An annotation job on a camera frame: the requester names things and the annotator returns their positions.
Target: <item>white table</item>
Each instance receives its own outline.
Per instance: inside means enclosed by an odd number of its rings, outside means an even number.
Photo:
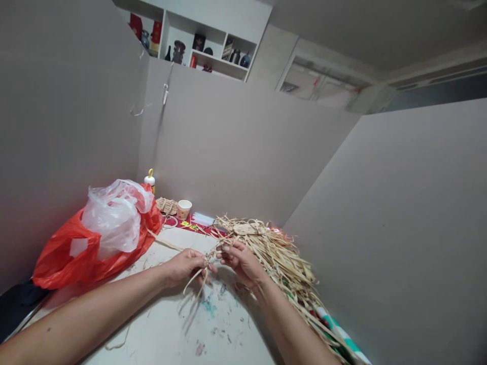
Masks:
[[[208,252],[215,245],[213,237],[179,228],[164,229],[159,237],[179,247],[191,247],[203,253]],[[134,265],[114,280],[168,261],[177,253],[153,243]],[[275,344],[269,339],[268,330],[252,298],[248,293],[235,290],[233,284],[236,277],[230,269],[222,267],[219,263],[216,263],[216,266],[219,272],[212,276],[213,285],[205,286],[204,301],[195,303],[192,312],[190,309],[194,296],[191,290],[186,291],[186,297],[181,293],[182,288],[165,293],[165,296],[146,306],[130,323],[126,323],[106,342],[109,347],[123,343],[130,325],[127,340],[122,347],[109,351],[103,344],[82,363],[90,365],[281,363],[282,360],[276,355]],[[84,291],[85,289],[80,286],[58,290],[29,324]]]

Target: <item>blue vase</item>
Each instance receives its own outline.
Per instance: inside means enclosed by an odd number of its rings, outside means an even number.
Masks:
[[[142,39],[141,43],[144,46],[145,49],[149,49],[151,43],[149,42],[149,32],[146,30],[142,31]]]
[[[247,53],[244,57],[242,57],[242,60],[240,61],[240,66],[249,68],[250,65],[250,56]]]

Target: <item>red plastic bag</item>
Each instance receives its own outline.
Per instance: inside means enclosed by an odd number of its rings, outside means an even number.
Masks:
[[[149,184],[142,184],[151,191]],[[151,210],[141,214],[141,231],[137,248],[132,252],[120,252],[106,260],[97,260],[100,235],[87,230],[81,223],[83,209],[67,221],[47,242],[34,269],[34,284],[44,289],[59,289],[77,282],[90,285],[119,274],[137,261],[154,242],[149,228],[158,234],[162,227],[162,215],[154,199]],[[85,251],[73,258],[69,254],[73,238],[88,238]]]

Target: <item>blue paint stain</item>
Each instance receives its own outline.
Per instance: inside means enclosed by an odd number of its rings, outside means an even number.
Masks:
[[[208,315],[211,316],[211,318],[214,318],[215,312],[217,311],[217,307],[212,304],[211,296],[212,295],[210,294],[204,301],[201,301],[201,305],[208,313]]]

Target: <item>forearm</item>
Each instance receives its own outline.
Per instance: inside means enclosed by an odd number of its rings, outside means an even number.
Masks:
[[[103,285],[67,303],[0,347],[0,362],[72,364],[164,289],[164,265]]]
[[[339,364],[270,277],[253,292],[287,365]]]

